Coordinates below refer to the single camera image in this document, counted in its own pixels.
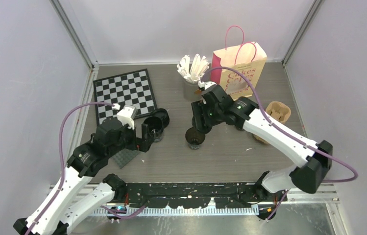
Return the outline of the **pink cakes paper bag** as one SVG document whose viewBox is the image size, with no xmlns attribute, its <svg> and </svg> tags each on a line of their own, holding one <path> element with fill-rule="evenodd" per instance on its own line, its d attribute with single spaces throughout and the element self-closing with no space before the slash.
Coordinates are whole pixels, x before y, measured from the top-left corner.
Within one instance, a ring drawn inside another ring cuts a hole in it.
<svg viewBox="0 0 367 235">
<path fill-rule="evenodd" d="M 220 85 L 233 100 L 253 95 L 247 79 L 253 87 L 258 83 L 267 54 L 257 42 L 244 42 L 237 46 L 225 46 L 213 51 L 210 80 Z"/>
</svg>

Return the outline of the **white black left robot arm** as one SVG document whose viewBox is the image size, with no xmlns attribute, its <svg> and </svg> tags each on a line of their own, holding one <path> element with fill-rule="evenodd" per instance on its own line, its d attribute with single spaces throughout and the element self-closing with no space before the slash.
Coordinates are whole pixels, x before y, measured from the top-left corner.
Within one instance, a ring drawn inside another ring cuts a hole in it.
<svg viewBox="0 0 367 235">
<path fill-rule="evenodd" d="M 88 195 L 72 204 L 78 192 L 108 160 L 124 149 L 147 152 L 154 143 L 153 126 L 143 123 L 142 136 L 129 124 L 116 117 L 100 124 L 91 139 L 78 146 L 64 168 L 65 175 L 58 181 L 39 208 L 27 218 L 19 218 L 13 227 L 20 235 L 68 235 L 91 212 L 112 200 L 121 202 L 126 195 L 125 182 L 111 173 Z"/>
</svg>

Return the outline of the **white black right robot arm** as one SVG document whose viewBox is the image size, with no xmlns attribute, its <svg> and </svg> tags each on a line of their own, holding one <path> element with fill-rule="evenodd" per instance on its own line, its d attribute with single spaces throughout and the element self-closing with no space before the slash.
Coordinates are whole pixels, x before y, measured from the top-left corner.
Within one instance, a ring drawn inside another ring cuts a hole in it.
<svg viewBox="0 0 367 235">
<path fill-rule="evenodd" d="M 257 181 L 255 194 L 268 201 L 276 192 L 298 188 L 315 193 L 331 168 L 331 159 L 317 153 L 330 154 L 333 146 L 327 141 L 317 143 L 284 126 L 269 115 L 263 115 L 257 103 L 249 98 L 233 100 L 214 82 L 199 82 L 202 100 L 191 104 L 192 125 L 207 134 L 221 123 L 250 132 L 286 155 L 293 165 L 279 171 L 266 171 Z"/>
</svg>

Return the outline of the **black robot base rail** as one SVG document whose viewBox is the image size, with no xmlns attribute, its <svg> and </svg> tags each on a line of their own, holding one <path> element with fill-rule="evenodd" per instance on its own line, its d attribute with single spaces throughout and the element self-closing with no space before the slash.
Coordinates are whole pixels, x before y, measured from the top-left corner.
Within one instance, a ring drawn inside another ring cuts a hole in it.
<svg viewBox="0 0 367 235">
<path fill-rule="evenodd" d="M 260 202 L 275 206 L 284 193 L 271 194 L 253 183 L 128 183 L 110 202 L 154 209 L 203 209 L 213 202 L 217 209 L 235 209 Z"/>
</svg>

